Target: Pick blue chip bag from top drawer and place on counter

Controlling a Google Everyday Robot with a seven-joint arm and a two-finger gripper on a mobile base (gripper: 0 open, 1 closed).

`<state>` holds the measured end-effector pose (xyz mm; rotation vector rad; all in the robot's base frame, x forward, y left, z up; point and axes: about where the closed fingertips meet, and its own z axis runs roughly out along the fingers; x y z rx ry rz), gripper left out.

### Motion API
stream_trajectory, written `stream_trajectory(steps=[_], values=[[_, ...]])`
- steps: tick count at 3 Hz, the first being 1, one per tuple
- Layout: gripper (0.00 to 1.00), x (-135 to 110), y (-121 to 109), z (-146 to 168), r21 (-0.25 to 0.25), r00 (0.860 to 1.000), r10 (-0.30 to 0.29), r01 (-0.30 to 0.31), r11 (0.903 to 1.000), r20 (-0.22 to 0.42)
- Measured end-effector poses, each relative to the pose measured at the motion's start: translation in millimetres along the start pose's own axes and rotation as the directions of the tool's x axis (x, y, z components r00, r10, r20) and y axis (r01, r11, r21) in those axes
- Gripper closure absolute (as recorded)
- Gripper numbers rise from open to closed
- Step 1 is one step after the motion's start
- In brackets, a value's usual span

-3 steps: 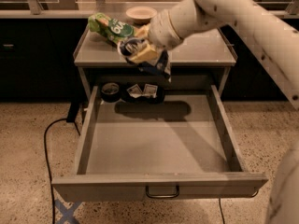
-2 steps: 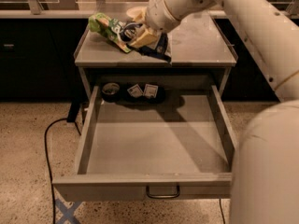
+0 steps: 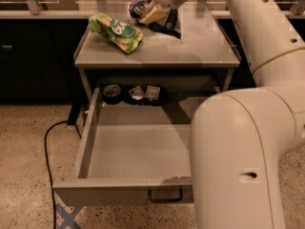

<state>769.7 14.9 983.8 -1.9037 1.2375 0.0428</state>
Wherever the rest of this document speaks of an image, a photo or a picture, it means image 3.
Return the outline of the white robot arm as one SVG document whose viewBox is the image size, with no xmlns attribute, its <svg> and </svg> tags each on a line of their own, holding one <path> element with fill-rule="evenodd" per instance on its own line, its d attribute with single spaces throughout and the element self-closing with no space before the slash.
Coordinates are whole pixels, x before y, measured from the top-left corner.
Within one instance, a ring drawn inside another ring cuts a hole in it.
<svg viewBox="0 0 305 229">
<path fill-rule="evenodd" d="M 226 0 L 255 85 L 205 100 L 191 125 L 198 229 L 286 229 L 278 167 L 304 144 L 305 42 L 274 0 Z"/>
</svg>

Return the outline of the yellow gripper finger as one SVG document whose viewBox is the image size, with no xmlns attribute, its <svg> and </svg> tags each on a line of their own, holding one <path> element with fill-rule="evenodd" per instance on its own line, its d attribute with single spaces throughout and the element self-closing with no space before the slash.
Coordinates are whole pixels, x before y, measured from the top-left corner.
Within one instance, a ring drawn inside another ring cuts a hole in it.
<svg viewBox="0 0 305 229">
<path fill-rule="evenodd" d="M 144 12 L 138 19 L 138 22 L 140 24 L 149 25 L 165 18 L 169 14 L 170 10 L 170 8 L 164 8 L 158 4 L 148 6 L 144 9 Z"/>
</svg>

